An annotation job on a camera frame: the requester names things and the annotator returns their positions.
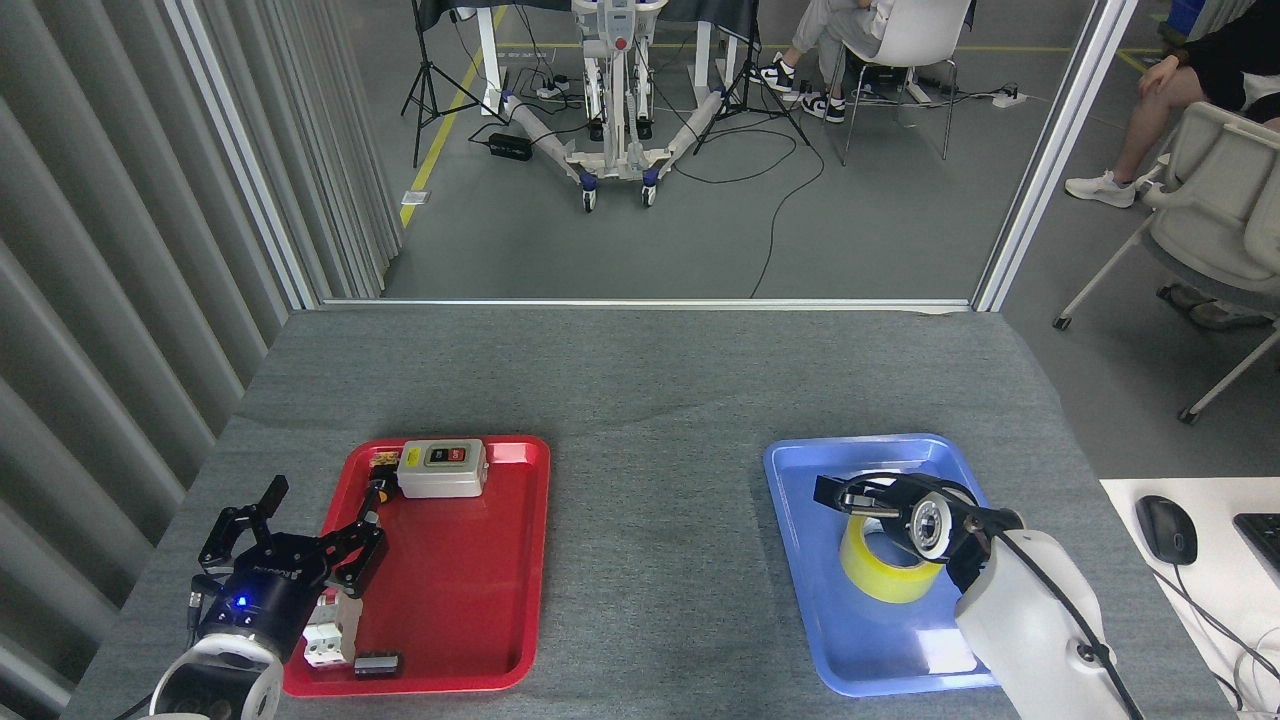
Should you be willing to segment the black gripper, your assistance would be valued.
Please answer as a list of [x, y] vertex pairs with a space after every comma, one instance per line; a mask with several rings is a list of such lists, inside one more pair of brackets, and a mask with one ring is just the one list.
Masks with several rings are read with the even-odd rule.
[[854, 509], [891, 509], [895, 518], [879, 518], [879, 524], [890, 539], [900, 547], [913, 547], [909, 536], [913, 506], [918, 502], [918, 486], [899, 477], [859, 477], [845, 480], [836, 477], [815, 477], [813, 500], [838, 512], [852, 514]]
[[255, 548], [274, 550], [268, 520], [289, 489], [284, 475], [274, 475], [260, 501], [224, 507], [198, 553], [209, 577], [228, 574], [211, 609], [196, 628], [202, 639], [212, 634], [242, 635], [285, 664], [294, 652], [324, 585], [361, 600], [388, 551], [378, 510], [367, 506], [357, 518], [317, 541], [320, 559], [288, 568], [260, 566], [232, 570], [232, 551], [244, 530]]

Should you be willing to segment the person's hand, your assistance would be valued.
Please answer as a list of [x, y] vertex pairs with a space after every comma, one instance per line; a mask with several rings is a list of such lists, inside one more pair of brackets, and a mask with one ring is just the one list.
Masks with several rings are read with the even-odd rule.
[[1140, 97], [1147, 97], [1153, 94], [1158, 94], [1164, 87], [1175, 77], [1179, 68], [1185, 63], [1187, 53], [1184, 49], [1178, 49], [1166, 55], [1162, 60], [1153, 64], [1146, 70], [1140, 77], [1138, 85], [1138, 92]]

